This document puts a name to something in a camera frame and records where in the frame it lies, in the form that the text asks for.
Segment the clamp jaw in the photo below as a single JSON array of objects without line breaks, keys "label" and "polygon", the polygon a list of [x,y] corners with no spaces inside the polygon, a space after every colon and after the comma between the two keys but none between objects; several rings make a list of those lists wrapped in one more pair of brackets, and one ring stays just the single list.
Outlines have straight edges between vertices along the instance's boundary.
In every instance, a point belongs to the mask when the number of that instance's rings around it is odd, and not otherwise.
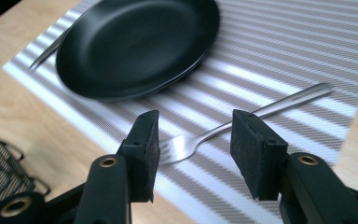
[{"label": "clamp jaw", "polygon": [[256,115],[233,111],[230,153],[254,199],[276,201],[284,223],[358,223],[358,192],[321,158],[289,155],[288,144]]}]

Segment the wooden table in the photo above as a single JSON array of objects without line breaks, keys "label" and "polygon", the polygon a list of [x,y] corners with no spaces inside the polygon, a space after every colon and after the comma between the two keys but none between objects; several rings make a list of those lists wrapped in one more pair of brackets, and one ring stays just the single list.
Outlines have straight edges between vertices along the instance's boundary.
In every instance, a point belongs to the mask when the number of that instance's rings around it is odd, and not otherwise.
[{"label": "wooden table", "polygon": [[[48,199],[84,182],[92,161],[105,153],[2,66],[77,3],[22,0],[0,17],[0,139],[24,150],[26,171],[53,189]],[[358,112],[334,170],[358,189]],[[135,203],[132,215],[133,223],[192,222],[158,194],[154,203]]]}]

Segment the plate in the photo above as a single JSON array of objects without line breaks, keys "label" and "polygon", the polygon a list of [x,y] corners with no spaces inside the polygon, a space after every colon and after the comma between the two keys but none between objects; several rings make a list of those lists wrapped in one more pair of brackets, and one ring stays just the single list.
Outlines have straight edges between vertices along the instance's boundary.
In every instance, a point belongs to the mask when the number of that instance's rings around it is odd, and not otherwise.
[{"label": "plate", "polygon": [[64,36],[57,72],[88,98],[139,98],[192,71],[211,49],[219,21],[213,0],[103,0]]}]

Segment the fork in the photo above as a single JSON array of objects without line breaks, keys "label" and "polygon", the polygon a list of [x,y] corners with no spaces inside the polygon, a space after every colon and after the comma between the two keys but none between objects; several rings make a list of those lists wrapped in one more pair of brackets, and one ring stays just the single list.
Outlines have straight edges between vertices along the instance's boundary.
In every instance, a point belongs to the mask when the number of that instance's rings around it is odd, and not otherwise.
[{"label": "fork", "polygon": [[[295,94],[289,95],[275,103],[266,105],[252,113],[257,115],[261,119],[266,118],[290,107],[303,105],[306,102],[326,95],[331,91],[332,88],[330,87],[330,85],[326,83],[320,83],[309,87],[303,91],[299,91]],[[172,139],[160,141],[159,165],[182,161],[184,159],[189,158],[194,153],[196,153],[198,146],[202,142],[222,132],[228,131],[231,128],[232,122],[228,122],[197,137],[186,134],[176,136]]]}]

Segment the striped placemat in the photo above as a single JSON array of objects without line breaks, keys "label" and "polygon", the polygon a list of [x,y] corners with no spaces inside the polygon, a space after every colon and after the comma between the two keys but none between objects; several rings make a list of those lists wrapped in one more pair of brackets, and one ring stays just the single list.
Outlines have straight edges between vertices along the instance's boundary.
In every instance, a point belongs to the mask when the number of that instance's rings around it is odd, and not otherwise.
[{"label": "striped placemat", "polygon": [[[199,135],[320,82],[328,97],[265,119],[289,152],[307,151],[330,164],[358,106],[358,1],[218,0],[221,26],[213,50],[186,78],[138,100],[101,103],[68,91],[55,55],[34,72],[32,61],[95,0],[83,0],[10,60],[4,69],[75,127],[115,153],[136,117],[159,110],[160,139]],[[189,160],[159,167],[155,191],[197,223],[280,223],[277,202],[256,202],[229,155],[229,133]]]}]

